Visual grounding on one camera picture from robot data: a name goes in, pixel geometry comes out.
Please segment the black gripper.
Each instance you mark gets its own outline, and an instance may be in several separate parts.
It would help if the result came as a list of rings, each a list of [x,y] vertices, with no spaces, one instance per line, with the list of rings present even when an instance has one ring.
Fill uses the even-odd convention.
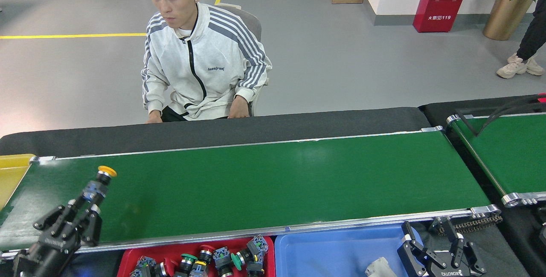
[[[410,222],[402,223],[404,241],[398,248],[398,256],[408,276],[470,277],[472,274],[486,274],[486,267],[475,244],[466,242],[449,218],[442,218],[442,227],[451,244],[445,261],[417,241]]]
[[[58,277],[80,248],[80,240],[97,246],[103,222],[100,212],[92,205],[91,194],[81,194],[35,220],[33,228],[44,232],[29,249],[16,254],[14,277]]]

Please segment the person's left hand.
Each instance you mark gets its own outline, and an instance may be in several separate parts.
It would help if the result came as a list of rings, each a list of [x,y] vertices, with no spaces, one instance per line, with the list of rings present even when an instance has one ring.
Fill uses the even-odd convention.
[[[248,101],[240,95],[236,95],[230,106],[228,118],[246,118],[250,117],[248,110]]]

